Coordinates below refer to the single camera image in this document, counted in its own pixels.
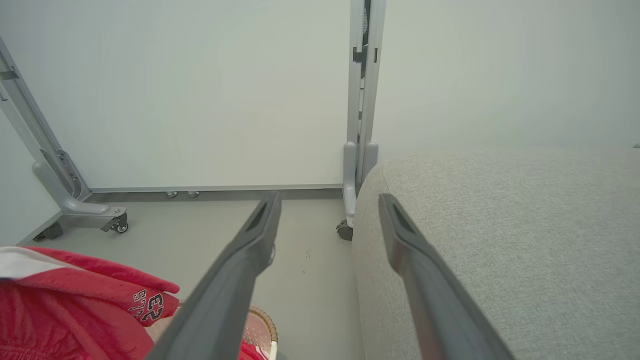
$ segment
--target caster wheel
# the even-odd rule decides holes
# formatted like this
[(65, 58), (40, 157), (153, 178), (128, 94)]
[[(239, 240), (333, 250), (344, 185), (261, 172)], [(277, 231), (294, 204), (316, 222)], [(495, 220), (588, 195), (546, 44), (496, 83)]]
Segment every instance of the caster wheel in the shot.
[(347, 225), (347, 220), (343, 220), (335, 228), (338, 230), (338, 235), (341, 239), (347, 241), (351, 241), (353, 239), (353, 229)]
[(115, 228), (116, 233), (120, 234), (126, 232), (127, 230), (129, 230), (129, 224), (119, 225)]

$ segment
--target metal bracket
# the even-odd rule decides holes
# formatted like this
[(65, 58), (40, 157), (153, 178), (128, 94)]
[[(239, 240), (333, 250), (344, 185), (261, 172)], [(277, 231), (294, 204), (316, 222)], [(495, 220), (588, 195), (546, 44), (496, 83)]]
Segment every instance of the metal bracket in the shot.
[(378, 143), (368, 142), (364, 145), (364, 162), (362, 164), (362, 182), (371, 169), (378, 163)]
[(356, 165), (358, 163), (358, 146), (355, 142), (344, 144), (344, 159), (342, 163), (342, 197), (344, 198), (344, 212), (347, 226), (353, 228), (356, 215)]
[(367, 60), (367, 48), (365, 46), (362, 47), (362, 52), (358, 52), (358, 48), (353, 48), (353, 62), (355, 63), (363, 63)]
[(74, 182), (74, 192), (72, 196), (80, 201), (85, 200), (91, 195), (91, 191), (86, 187), (82, 177), (80, 177), (80, 173), (76, 169), (74, 162), (71, 161), (71, 157), (69, 157), (69, 154), (64, 150), (58, 150), (58, 157)]
[(33, 164), (33, 173), (40, 179), (65, 215), (115, 218), (124, 215), (127, 208), (112, 207), (106, 204), (90, 204), (71, 196), (60, 183), (56, 174), (47, 164), (37, 161)]
[(44, 156), (44, 159), (47, 160), (47, 162), (49, 163), (51, 170), (53, 170), (53, 172), (56, 174), (56, 177), (58, 177), (58, 180), (60, 180), (60, 182), (62, 183), (62, 186), (64, 186), (65, 189), (67, 189), (67, 192), (69, 194), (73, 195), (74, 189), (71, 187), (71, 184), (69, 184), (69, 182), (67, 181), (67, 178), (62, 174), (60, 167), (57, 166), (56, 160), (52, 158), (47, 151), (40, 149), (40, 152), (42, 153), (42, 156)]

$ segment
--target red garment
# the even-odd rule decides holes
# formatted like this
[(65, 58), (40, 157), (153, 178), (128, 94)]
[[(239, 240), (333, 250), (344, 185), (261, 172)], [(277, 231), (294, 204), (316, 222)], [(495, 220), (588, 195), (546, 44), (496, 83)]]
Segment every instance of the red garment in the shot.
[(268, 360), (268, 357), (263, 354), (262, 349), (255, 345), (247, 344), (242, 339), (238, 360)]
[(0, 359), (142, 359), (143, 326), (173, 315), (180, 288), (110, 261), (0, 248)]

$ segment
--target baseboard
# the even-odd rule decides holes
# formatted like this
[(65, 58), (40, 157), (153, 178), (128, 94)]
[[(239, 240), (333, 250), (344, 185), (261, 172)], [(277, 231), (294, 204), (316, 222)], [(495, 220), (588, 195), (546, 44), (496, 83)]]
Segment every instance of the baseboard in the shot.
[(18, 243), (18, 245), (26, 245), (29, 241), (33, 240), (38, 234), (40, 234), (44, 229), (47, 229), (49, 226), (52, 226), (53, 223), (58, 221), (63, 215), (62, 210), (53, 215), (50, 219), (45, 221), (42, 225), (38, 226), (31, 234), (27, 235), (22, 241)]
[[(178, 192), (176, 197), (169, 199), (165, 192), (120, 192), (94, 193), (87, 202), (97, 204), (123, 204), (126, 202), (180, 202), (180, 201), (242, 201), (261, 200), (272, 190), (234, 190), (234, 191), (201, 191), (200, 195), (190, 198), (185, 191)], [(282, 200), (330, 200), (342, 199), (342, 189), (293, 189), (278, 190)]]
[(308, 185), (242, 185), (242, 186), (169, 186), (150, 188), (91, 188), (92, 193), (149, 193), (149, 192), (220, 192), (246, 190), (317, 190), (341, 189), (342, 184)]

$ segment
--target white wall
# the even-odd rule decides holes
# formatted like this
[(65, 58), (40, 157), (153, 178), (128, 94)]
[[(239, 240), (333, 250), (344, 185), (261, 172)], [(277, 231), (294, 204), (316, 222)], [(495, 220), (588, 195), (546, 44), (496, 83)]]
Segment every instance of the white wall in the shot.
[(345, 0), (0, 0), (90, 188), (342, 182)]
[(18, 244), (60, 211), (32, 173), (34, 162), (0, 109), (0, 246)]
[(380, 61), (380, 160), (640, 142), (637, 0), (388, 0)]

